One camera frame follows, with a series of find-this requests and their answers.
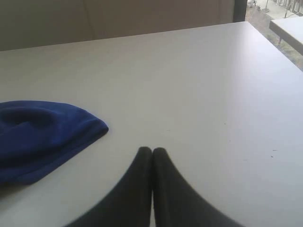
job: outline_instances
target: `wall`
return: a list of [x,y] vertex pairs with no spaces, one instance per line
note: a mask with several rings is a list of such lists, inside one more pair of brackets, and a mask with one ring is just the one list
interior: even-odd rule
[[0,50],[230,23],[234,0],[3,0]]

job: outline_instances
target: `white table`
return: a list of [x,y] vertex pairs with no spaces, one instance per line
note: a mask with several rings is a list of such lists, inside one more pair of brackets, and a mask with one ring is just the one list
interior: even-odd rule
[[303,55],[303,17],[271,20],[269,28]]
[[0,52],[0,100],[70,103],[109,133],[0,197],[5,227],[61,227],[141,145],[247,227],[303,226],[303,73],[249,23]]

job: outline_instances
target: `beige wall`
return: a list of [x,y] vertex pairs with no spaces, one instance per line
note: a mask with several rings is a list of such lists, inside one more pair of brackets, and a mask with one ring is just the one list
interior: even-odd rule
[[0,50],[230,23],[234,0],[2,0]]

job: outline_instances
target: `blue beanie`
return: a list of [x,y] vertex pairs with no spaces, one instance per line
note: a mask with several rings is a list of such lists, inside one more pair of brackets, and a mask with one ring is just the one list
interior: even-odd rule
[[0,103],[0,184],[34,183],[107,131],[103,121],[69,104]]

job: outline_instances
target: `blue fabric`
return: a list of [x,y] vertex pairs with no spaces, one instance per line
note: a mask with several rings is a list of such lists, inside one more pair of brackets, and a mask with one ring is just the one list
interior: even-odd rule
[[107,131],[103,121],[69,104],[0,103],[0,184],[34,183]]

